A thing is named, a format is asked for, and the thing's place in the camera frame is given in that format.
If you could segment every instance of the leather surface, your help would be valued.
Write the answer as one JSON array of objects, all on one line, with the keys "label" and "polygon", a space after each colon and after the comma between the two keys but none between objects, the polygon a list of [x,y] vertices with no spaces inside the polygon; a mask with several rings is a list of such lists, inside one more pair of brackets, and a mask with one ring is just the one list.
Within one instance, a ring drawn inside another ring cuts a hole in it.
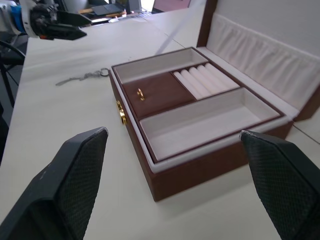
[{"label": "leather surface", "polygon": [[[139,120],[196,101],[169,72],[128,82],[123,88]],[[140,100],[138,89],[144,101]]]}]

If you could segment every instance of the brown jewelry box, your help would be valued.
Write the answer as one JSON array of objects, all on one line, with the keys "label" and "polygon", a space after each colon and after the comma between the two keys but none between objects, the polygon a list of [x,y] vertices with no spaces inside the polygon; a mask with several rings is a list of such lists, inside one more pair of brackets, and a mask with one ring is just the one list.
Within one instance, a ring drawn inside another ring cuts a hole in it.
[{"label": "brown jewelry box", "polygon": [[[207,45],[216,3],[206,3],[199,47]],[[200,89],[184,84],[176,72],[204,69],[201,66],[208,63],[220,72],[217,76],[226,76],[224,83],[232,83],[199,97],[191,89],[197,94]],[[319,86],[297,111],[249,77],[230,72],[195,48],[116,65],[109,71],[122,122],[155,201],[247,164],[238,140],[242,129],[285,139],[294,121],[310,118],[320,106]]]}]

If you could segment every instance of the white desk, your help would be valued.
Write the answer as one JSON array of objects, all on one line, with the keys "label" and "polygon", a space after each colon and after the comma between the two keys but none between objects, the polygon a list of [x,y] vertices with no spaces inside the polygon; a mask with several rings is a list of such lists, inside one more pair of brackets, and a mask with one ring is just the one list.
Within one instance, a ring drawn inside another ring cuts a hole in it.
[{"label": "white desk", "polygon": [[[88,36],[77,41],[29,41],[0,167],[0,222],[65,140],[106,126],[109,138],[100,188],[85,239],[280,239],[258,199],[248,166],[155,203],[121,125],[109,78],[55,86],[69,77],[152,56],[172,28],[174,20],[164,24],[167,16],[174,19],[172,14],[86,28]],[[190,27],[175,40],[192,40],[195,32],[199,30]],[[176,41],[166,51],[182,48]],[[315,142],[295,128],[288,140],[320,166]]]}]

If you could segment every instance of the laptop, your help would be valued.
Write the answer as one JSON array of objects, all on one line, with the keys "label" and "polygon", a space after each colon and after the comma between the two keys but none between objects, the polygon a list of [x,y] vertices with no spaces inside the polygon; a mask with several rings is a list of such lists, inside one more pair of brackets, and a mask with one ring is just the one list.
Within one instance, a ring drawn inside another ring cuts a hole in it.
[{"label": "laptop", "polygon": [[116,0],[114,4],[94,6],[92,10],[97,16],[119,14],[125,11],[127,0]]}]

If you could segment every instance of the brown velvet compartment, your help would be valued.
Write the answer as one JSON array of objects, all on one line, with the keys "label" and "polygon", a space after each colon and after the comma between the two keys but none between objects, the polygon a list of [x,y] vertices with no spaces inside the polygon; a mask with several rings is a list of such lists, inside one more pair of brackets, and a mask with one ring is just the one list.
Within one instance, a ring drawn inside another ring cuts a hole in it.
[{"label": "brown velvet compartment", "polygon": [[[194,96],[169,72],[122,85],[138,120],[195,102]],[[137,94],[140,89],[145,100]]]},{"label": "brown velvet compartment", "polygon": [[[123,106],[123,101],[111,73],[110,81],[115,99],[120,101]],[[292,124],[293,122],[289,122],[265,133],[285,139]],[[248,163],[242,144],[237,142],[168,170],[153,173],[130,119],[127,119],[126,128],[155,202],[226,174]]]}]

